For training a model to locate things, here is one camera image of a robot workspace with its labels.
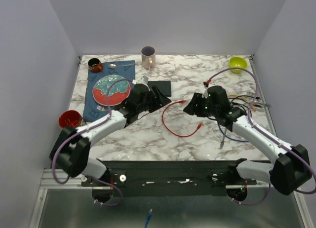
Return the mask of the black network switch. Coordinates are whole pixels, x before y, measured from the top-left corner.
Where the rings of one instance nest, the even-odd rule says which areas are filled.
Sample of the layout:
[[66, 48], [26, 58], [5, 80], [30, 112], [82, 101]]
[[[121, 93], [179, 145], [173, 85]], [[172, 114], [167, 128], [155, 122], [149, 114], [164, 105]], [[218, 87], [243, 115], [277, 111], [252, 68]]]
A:
[[171, 81], [169, 80], [148, 81], [148, 87], [152, 89], [153, 86], [156, 86], [158, 90], [166, 97], [171, 97], [172, 95]]

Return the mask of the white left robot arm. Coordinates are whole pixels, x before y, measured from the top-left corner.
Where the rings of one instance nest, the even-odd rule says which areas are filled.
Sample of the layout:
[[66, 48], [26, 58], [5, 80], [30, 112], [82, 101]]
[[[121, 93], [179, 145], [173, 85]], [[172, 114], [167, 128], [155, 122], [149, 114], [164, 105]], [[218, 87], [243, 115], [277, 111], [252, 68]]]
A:
[[90, 149], [108, 135], [131, 125], [140, 113], [153, 113], [170, 102], [156, 86], [149, 89], [144, 84], [134, 85], [129, 96], [104, 117], [82, 127], [62, 129], [49, 155], [52, 170], [60, 168], [72, 178], [82, 174], [92, 177], [99, 186], [106, 185], [109, 168], [90, 158]]

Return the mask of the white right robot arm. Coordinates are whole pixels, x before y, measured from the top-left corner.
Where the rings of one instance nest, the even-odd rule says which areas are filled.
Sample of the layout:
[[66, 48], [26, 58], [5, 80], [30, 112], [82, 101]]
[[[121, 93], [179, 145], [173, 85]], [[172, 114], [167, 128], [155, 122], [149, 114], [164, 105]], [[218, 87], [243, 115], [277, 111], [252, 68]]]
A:
[[238, 160], [227, 172], [230, 183], [237, 185], [244, 179], [254, 179], [289, 195], [312, 177], [306, 148], [292, 146], [252, 122], [243, 109], [231, 106], [223, 87], [212, 86], [203, 94], [195, 93], [183, 111], [197, 117], [214, 117], [219, 125], [243, 137], [269, 160]]

